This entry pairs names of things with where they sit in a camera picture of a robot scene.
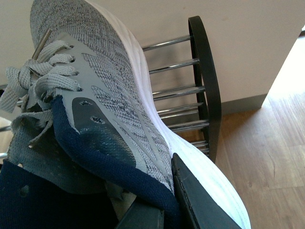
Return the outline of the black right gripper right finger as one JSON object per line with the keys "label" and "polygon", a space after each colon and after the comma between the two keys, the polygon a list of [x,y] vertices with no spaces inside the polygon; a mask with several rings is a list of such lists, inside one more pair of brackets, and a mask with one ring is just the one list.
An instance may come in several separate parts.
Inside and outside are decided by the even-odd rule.
{"label": "black right gripper right finger", "polygon": [[216,204],[178,154],[172,158],[175,197],[183,229],[239,229],[240,226]]}

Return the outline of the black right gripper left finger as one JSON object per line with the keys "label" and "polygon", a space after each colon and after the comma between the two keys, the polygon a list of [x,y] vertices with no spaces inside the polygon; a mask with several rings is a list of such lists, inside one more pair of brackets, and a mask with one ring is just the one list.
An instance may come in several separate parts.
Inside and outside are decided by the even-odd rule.
{"label": "black right gripper left finger", "polygon": [[163,229],[164,210],[144,200],[135,200],[116,229]]}

